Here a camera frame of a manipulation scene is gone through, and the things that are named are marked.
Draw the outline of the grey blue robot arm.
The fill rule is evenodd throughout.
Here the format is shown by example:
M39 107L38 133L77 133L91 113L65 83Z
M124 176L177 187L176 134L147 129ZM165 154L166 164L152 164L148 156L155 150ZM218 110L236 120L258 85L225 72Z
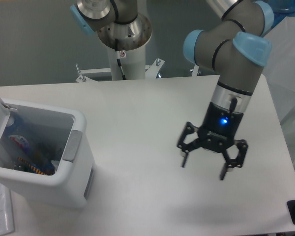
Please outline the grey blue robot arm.
M244 163L248 144L236 140L235 134L271 52L263 34L271 28L274 14L260 0L208 4L221 24L210 31L190 32L183 54L191 63L218 73L219 79L202 125L186 123L177 147L184 159L198 148L221 153L225 163L220 179L224 179L228 170ZM79 0L70 10L82 31L97 33L108 48L113 80L146 77L145 45L152 29L135 0Z

